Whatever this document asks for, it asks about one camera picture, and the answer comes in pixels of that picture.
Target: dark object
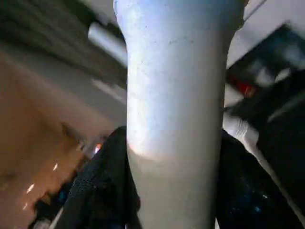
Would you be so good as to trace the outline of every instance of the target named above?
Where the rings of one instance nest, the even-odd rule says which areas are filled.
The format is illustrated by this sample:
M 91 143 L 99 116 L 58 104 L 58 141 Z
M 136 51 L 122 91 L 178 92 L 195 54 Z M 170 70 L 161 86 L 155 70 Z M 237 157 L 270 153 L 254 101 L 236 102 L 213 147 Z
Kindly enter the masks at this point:
M 258 147 L 302 212 L 305 212 L 304 89 L 305 72 L 297 72 L 231 110 L 259 130 Z M 255 158 L 240 143 L 224 136 L 217 195 L 220 228 L 302 228 Z
M 121 127 L 76 177 L 56 229 L 140 228 L 139 208 Z

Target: white pole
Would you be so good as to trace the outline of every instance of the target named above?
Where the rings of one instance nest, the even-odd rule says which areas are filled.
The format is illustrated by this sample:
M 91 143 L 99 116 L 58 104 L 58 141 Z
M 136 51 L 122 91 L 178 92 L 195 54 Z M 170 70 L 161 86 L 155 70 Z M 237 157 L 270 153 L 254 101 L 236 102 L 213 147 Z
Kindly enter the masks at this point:
M 124 41 L 116 38 L 96 22 L 90 25 L 88 38 L 93 44 L 101 47 L 121 65 L 127 67 L 127 50 Z
M 241 0 L 116 0 L 143 229 L 214 227 L 226 59 Z

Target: blurry background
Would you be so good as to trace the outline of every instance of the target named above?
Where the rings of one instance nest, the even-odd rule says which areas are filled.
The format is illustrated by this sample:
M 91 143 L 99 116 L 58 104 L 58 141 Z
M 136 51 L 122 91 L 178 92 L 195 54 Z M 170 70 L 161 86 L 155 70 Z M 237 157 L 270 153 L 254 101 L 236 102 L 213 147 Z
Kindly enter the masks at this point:
M 269 60 L 275 55 L 304 67 L 304 9 L 303 0 L 250 0 L 228 56 L 234 89 L 247 96 L 245 87 L 273 83 L 281 72 L 264 70 L 275 63 L 262 61 L 260 50 L 271 54 Z M 113 129 L 126 123 L 127 70 L 90 43 L 92 22 L 123 41 L 112 0 L 0 3 L 1 229 L 26 228 L 40 199 L 50 208 L 57 203 L 62 185 L 73 180 Z M 277 33 L 282 36 L 242 58 L 284 23 L 289 29 Z M 292 42 L 282 40 L 290 34 Z M 259 75 L 263 79 L 257 83 Z M 58 211 L 60 204 L 44 211 Z

